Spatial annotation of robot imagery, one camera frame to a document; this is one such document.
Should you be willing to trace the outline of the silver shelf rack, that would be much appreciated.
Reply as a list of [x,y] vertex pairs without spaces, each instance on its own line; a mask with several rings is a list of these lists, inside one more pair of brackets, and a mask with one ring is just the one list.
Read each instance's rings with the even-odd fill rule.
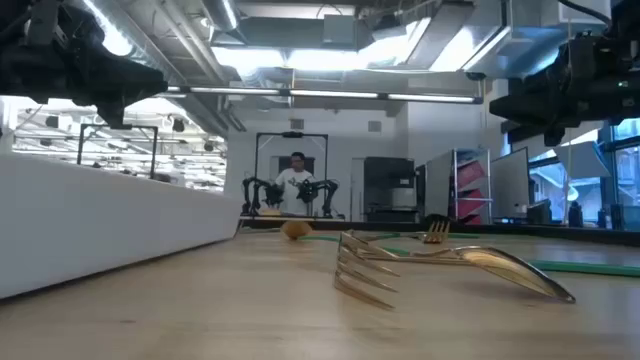
[[[457,168],[465,165],[469,162],[473,162],[478,160],[484,168],[486,176],[476,180],[472,184],[462,188],[457,188]],[[471,189],[480,189],[484,194],[485,198],[488,202],[482,206],[481,208],[475,210],[471,214],[480,215],[483,219],[482,225],[488,225],[492,220],[492,196],[491,196],[491,153],[487,149],[454,149],[453,150],[453,165],[452,172],[450,176],[450,198],[449,198],[449,211],[448,215],[455,220],[459,224],[463,224],[461,219],[457,215],[457,200],[458,193],[471,190]]]

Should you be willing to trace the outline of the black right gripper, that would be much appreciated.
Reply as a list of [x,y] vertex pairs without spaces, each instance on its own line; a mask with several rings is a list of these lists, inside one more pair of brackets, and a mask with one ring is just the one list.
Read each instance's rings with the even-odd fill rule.
[[566,129],[609,119],[640,117],[640,39],[574,38],[544,70],[548,87],[520,88],[492,100],[509,142],[542,135],[558,145]]

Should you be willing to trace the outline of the white hanging shade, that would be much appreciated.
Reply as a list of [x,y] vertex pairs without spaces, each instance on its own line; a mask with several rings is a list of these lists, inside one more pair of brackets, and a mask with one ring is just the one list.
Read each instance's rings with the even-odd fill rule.
[[594,141],[559,146],[554,152],[572,179],[610,177],[602,151]]

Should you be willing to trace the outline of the black cabinet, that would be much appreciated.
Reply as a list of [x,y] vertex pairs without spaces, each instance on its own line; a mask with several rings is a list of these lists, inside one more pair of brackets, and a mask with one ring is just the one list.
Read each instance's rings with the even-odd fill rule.
[[363,215],[369,223],[413,223],[418,213],[414,161],[367,157],[364,160]]

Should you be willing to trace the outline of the long linear ceiling light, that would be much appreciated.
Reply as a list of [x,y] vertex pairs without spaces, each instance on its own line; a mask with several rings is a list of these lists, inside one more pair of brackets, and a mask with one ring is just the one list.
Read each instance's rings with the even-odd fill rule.
[[309,90],[298,88],[243,88],[243,87],[193,87],[193,86],[169,86],[167,90],[159,93],[162,97],[185,97],[187,94],[211,94],[211,95],[238,95],[238,96],[262,96],[262,97],[305,97],[305,98],[331,98],[331,99],[356,99],[378,100],[396,102],[421,102],[421,103],[451,103],[451,104],[481,104],[483,99],[475,96],[445,95],[445,94],[406,94],[406,93],[382,93],[359,92],[337,90]]

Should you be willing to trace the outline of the gold knife green handle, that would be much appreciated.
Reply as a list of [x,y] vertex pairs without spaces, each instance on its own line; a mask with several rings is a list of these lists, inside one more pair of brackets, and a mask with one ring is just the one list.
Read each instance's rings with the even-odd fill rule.
[[[465,262],[457,258],[455,255],[435,255],[424,257],[414,255],[411,252],[401,249],[387,248],[387,251],[402,258],[406,262],[465,265]],[[541,271],[640,278],[640,267],[547,260],[532,260],[530,261],[530,264]]]
[[396,239],[396,238],[411,238],[422,240],[424,233],[421,232],[363,232],[363,231],[349,231],[349,235],[358,238],[363,241],[378,241],[384,239]]

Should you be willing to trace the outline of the gold fork green handle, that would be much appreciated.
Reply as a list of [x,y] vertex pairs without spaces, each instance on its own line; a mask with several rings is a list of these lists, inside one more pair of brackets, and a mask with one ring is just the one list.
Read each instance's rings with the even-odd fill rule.
[[394,306],[373,294],[370,288],[397,293],[395,288],[378,280],[374,274],[400,277],[394,270],[377,264],[377,261],[397,262],[400,257],[374,245],[374,241],[377,241],[377,238],[365,237],[354,230],[340,233],[333,286],[352,298],[389,311],[393,310]]
[[441,244],[449,235],[450,222],[448,220],[433,221],[423,236],[425,244]]

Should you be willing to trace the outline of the grey partition panel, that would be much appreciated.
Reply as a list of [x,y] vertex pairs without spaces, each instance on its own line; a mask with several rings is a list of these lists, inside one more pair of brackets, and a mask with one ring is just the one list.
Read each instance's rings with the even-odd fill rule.
[[453,151],[447,151],[426,163],[425,208],[428,214],[448,215]]

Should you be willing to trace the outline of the grey ceiling unit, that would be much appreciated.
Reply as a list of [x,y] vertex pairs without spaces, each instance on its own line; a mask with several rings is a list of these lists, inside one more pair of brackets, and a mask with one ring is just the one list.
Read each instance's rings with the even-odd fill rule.
[[323,17],[324,44],[349,47],[355,40],[356,26],[352,16],[327,14]]

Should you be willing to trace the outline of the wooden workbench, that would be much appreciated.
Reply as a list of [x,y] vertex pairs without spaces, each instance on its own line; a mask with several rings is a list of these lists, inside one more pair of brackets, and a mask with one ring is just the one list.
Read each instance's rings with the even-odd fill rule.
[[346,222],[343,218],[328,218],[328,217],[300,217],[300,216],[248,216],[241,215],[239,217],[241,221],[304,221],[304,222]]

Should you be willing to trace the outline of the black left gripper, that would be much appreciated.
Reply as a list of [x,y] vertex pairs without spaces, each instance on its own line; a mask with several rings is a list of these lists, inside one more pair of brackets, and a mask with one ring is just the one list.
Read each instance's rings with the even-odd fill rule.
[[0,36],[0,95],[29,97],[40,104],[70,99],[94,106],[102,119],[118,126],[125,104],[167,89],[160,70],[118,57],[93,39],[29,45],[24,36]]

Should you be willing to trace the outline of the white plastic cutlery tray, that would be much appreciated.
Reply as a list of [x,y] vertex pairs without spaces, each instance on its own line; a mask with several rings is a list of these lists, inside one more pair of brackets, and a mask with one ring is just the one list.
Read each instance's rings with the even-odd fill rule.
[[239,216],[224,194],[0,154],[0,299],[230,239]]

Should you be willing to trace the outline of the black monitor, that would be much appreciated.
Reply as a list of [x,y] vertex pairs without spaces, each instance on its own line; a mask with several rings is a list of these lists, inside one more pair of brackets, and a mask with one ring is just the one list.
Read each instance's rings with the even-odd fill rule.
[[551,201],[544,199],[529,205],[526,218],[531,225],[549,225],[552,222]]

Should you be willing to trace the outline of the person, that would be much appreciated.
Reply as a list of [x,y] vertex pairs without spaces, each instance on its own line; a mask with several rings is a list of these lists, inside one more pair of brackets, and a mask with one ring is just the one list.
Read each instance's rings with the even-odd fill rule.
[[283,191],[280,211],[286,215],[307,216],[308,205],[298,198],[299,187],[305,181],[314,181],[314,176],[305,169],[305,155],[293,152],[290,167],[283,170],[275,184]]

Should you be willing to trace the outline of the silver round air duct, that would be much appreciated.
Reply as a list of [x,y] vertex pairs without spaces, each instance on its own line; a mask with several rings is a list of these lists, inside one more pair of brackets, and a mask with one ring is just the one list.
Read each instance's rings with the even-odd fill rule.
[[201,3],[216,30],[229,32],[238,27],[240,20],[234,0],[201,0]]

